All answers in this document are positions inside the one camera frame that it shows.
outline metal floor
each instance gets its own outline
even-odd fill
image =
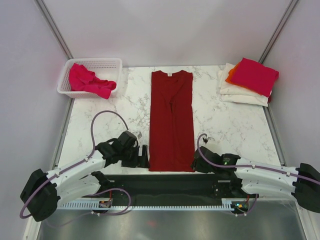
[[[59,225],[83,210],[57,210]],[[248,216],[221,211],[133,210],[119,216],[86,215],[64,227],[41,224],[38,240],[305,240],[293,201],[258,201]]]

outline orange cloth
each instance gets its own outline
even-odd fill
[[[238,63],[234,66],[234,68],[232,68],[232,69],[229,71],[229,76],[226,78],[225,81],[226,81],[227,83],[229,83],[229,84],[233,84],[233,85],[236,85],[236,86],[239,86],[239,87],[248,89],[248,90],[256,93],[256,91],[253,91],[252,89],[250,89],[250,88],[248,88],[248,87],[246,87],[246,86],[242,86],[242,85],[235,84],[235,83],[232,82],[232,77],[235,75],[236,70],[237,70],[237,68],[239,67],[239,64],[240,64],[240,63],[241,63],[241,62],[238,62]]]

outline stack of folded towels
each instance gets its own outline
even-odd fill
[[[218,87],[222,102],[268,106],[279,72],[243,58],[237,65],[227,63],[220,73]]]

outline white folded towel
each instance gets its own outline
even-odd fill
[[[219,75],[221,75],[218,83],[218,88],[220,88],[221,101],[243,104],[255,104],[267,107],[268,98],[266,96],[260,95],[244,87],[233,85],[226,82],[226,79],[229,76],[229,71],[234,67],[235,65],[227,63],[225,65],[224,70],[218,72],[218,78]]]

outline pink cloth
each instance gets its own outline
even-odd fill
[[[100,80],[93,71],[76,63],[70,69],[69,82],[72,91],[85,91],[104,99],[108,99],[117,86],[115,81]]]
[[[243,58],[230,81],[234,85],[252,90],[268,98],[278,77],[278,71]]]

